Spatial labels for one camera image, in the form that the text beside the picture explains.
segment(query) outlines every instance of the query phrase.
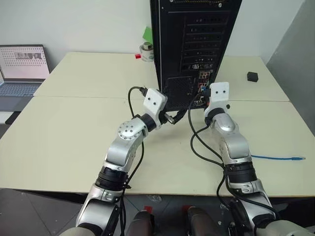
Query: black cable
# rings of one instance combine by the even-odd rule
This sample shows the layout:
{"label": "black cable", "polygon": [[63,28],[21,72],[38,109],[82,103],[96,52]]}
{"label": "black cable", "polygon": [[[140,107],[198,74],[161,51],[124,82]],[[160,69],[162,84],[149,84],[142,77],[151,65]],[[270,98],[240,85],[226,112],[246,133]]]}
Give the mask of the black cable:
{"label": "black cable", "polygon": [[225,175],[223,174],[223,178],[221,180],[221,182],[219,183],[218,187],[217,187],[217,198],[219,199],[219,201],[228,209],[230,210],[230,206],[222,199],[222,197],[220,196],[220,189],[223,185],[225,181]]}
{"label": "black cable", "polygon": [[207,129],[207,128],[208,128],[208,126],[206,126],[206,127],[202,128],[202,129],[198,130],[197,132],[194,131],[194,134],[192,135],[192,137],[191,137],[191,139],[190,139],[190,148],[191,148],[192,152],[193,152],[196,156],[198,156],[199,158],[201,158],[202,160],[205,160],[205,161],[211,162],[211,163],[213,163],[213,164],[216,164],[216,165],[220,166],[220,167],[224,170],[224,165],[223,165],[222,163],[219,163],[219,162],[217,162],[217,161],[208,159],[208,158],[206,158],[206,157],[200,155],[199,153],[196,152],[196,150],[195,150],[194,147],[193,147],[193,139],[194,139],[194,137],[197,137],[198,133],[200,133],[201,131],[204,131],[204,130]]}
{"label": "black cable", "polygon": [[[141,91],[142,88],[134,86],[134,87],[131,87],[129,89],[129,92],[128,92],[128,104],[129,104],[129,108],[130,108],[130,112],[131,112],[132,118],[134,118],[135,116],[134,116],[132,105],[131,105],[130,95],[131,95],[131,92],[134,89],[138,89],[138,90]],[[140,160],[139,160],[138,164],[136,165],[136,167],[134,168],[133,172],[131,173],[130,177],[128,177],[128,179],[127,179],[127,181],[125,183],[125,187],[123,189],[123,193],[122,193],[121,198],[120,198],[120,208],[121,208],[121,213],[120,213],[121,234],[120,235],[121,236],[125,236],[125,228],[126,228],[126,207],[125,207],[125,203],[124,203],[125,190],[126,190],[126,188],[128,188],[128,185],[129,185],[132,177],[134,176],[134,174],[138,170],[138,168],[141,165],[141,162],[143,160],[143,157],[144,157],[144,143],[143,142],[141,143],[141,147],[142,147],[142,151],[141,151]]]}
{"label": "black cable", "polygon": [[[198,157],[200,157],[201,159],[206,160],[206,161],[209,161],[209,162],[213,162],[213,160],[210,160],[210,159],[208,159],[208,158],[205,158],[205,157],[199,155],[198,153],[196,153],[196,151],[194,150],[194,148],[193,148],[193,146],[192,146],[192,141],[193,141],[194,137],[196,137],[196,134],[198,134],[198,133],[200,133],[200,132],[206,130],[207,128],[208,128],[208,126],[202,128],[202,129],[199,129],[196,133],[193,134],[193,136],[192,136],[191,139],[190,139],[190,147],[191,147],[191,150],[192,150]],[[220,163],[218,163],[218,164],[219,164],[219,166],[222,167],[223,170],[224,170],[224,165],[223,165],[223,164],[220,164]],[[217,198],[218,198],[219,201],[229,210],[230,207],[229,207],[228,204],[222,199],[222,197],[221,197],[220,194],[219,194],[219,191],[220,191],[220,189],[221,189],[221,187],[222,187],[224,181],[225,181],[225,176],[223,175],[223,178],[222,178],[220,184],[219,184],[218,187],[217,187]]]}
{"label": "black cable", "polygon": [[187,109],[178,111],[177,114],[173,117],[174,123],[172,124],[176,124],[177,122],[179,122],[184,117],[186,112],[187,112]]}
{"label": "black cable", "polygon": [[280,220],[280,219],[281,219],[279,213],[278,213],[275,209],[273,209],[271,206],[268,206],[268,205],[263,204],[263,203],[255,202],[255,201],[252,201],[252,200],[250,200],[250,199],[246,199],[246,198],[244,198],[243,196],[238,195],[238,194],[236,194],[235,192],[233,192],[233,190],[231,190],[230,187],[228,186],[227,177],[226,177],[226,176],[225,176],[225,180],[226,180],[226,181],[225,181],[225,186],[226,186],[227,190],[228,190],[235,198],[237,198],[237,199],[239,199],[239,200],[242,200],[242,201],[244,201],[244,202],[247,202],[247,203],[256,205],[256,206],[260,206],[260,207],[266,208],[266,209],[272,211],[272,212],[275,214],[276,220]]}
{"label": "black cable", "polygon": [[254,236],[257,236],[257,225],[254,226]]}
{"label": "black cable", "polygon": [[131,92],[132,92],[134,89],[140,90],[141,87],[137,87],[137,86],[131,87],[131,88],[129,89],[129,92],[128,92],[128,103],[129,103],[129,108],[130,108],[130,111],[131,111],[132,118],[134,118],[134,113],[133,113],[133,109],[132,109],[132,105],[131,105],[130,95],[131,95]]}
{"label": "black cable", "polygon": [[192,125],[191,122],[191,115],[190,115],[190,111],[191,111],[191,106],[194,102],[194,100],[200,95],[200,93],[198,93],[191,101],[189,107],[188,107],[188,121],[189,121],[189,125],[191,127],[191,130],[193,132],[193,134],[196,136],[196,138],[207,148],[209,149],[213,154],[215,154],[220,160],[222,160],[222,157],[220,156],[220,154],[218,154],[216,151],[214,151],[211,147],[209,147],[208,145],[206,145],[206,143],[199,137],[199,135],[196,133],[195,128]]}

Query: computer back panel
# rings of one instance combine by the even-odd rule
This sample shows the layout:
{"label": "computer back panel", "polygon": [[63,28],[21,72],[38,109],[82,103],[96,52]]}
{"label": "computer back panel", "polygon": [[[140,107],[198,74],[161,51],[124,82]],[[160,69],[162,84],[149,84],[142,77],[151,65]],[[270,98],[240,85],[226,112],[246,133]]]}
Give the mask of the computer back panel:
{"label": "computer back panel", "polygon": [[[168,111],[214,82],[242,0],[151,0],[155,65]],[[204,107],[198,100],[193,108]]]}

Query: cable connector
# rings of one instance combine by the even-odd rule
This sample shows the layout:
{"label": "cable connector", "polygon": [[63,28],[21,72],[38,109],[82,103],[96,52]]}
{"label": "cable connector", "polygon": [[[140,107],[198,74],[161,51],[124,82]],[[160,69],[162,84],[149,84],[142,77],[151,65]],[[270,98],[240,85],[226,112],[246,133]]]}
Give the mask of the cable connector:
{"label": "cable connector", "polygon": [[302,161],[302,160],[305,160],[306,158],[305,157],[292,157],[291,160],[292,161]]}
{"label": "cable connector", "polygon": [[144,87],[140,87],[140,92],[142,93],[142,95],[145,97],[147,95],[148,89],[144,88]]}
{"label": "cable connector", "polygon": [[179,122],[184,117],[186,112],[187,112],[187,110],[180,110],[177,112],[177,114],[174,117],[170,116],[167,113],[164,113],[164,117],[171,124],[176,124],[177,122]]}
{"label": "cable connector", "polygon": [[211,96],[211,91],[210,91],[210,89],[203,90],[203,91],[201,92],[201,96],[210,97],[210,96]]}

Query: white wall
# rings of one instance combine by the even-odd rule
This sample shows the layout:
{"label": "white wall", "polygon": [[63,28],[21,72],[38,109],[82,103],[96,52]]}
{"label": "white wall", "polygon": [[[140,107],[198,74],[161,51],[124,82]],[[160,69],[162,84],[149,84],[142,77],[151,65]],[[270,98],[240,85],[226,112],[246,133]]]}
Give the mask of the white wall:
{"label": "white wall", "polygon": [[[303,0],[243,0],[227,55],[266,63]],[[68,51],[138,52],[149,0],[0,0],[0,44],[44,44],[55,66]]]}
{"label": "white wall", "polygon": [[227,55],[261,56],[266,64],[304,0],[243,0]]}

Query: white table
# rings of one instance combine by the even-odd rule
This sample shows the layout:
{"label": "white table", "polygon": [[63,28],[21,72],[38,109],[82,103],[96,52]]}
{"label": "white table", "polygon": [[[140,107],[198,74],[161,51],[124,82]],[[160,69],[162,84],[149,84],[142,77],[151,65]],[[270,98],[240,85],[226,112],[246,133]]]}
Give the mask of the white table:
{"label": "white table", "polygon": [[[140,114],[141,104],[133,100]],[[314,196],[315,137],[291,103],[230,104],[229,113],[248,139],[252,154],[306,157],[304,161],[254,159],[267,194]],[[204,126],[202,110],[192,115],[196,128]],[[35,97],[0,140],[0,187],[88,192],[118,125],[129,119],[122,98]],[[222,171],[191,152],[191,134],[187,117],[151,132],[145,140],[144,161],[127,192],[215,195]],[[207,131],[202,134],[213,146],[210,137]],[[195,148],[215,158],[198,142]],[[225,187],[221,193],[228,194]]]}
{"label": "white table", "polygon": [[[249,71],[258,73],[257,83],[247,81]],[[216,81],[230,83],[232,101],[289,100],[259,57],[224,57]],[[133,54],[68,53],[35,96],[127,98],[132,86],[158,88],[153,62]]]}

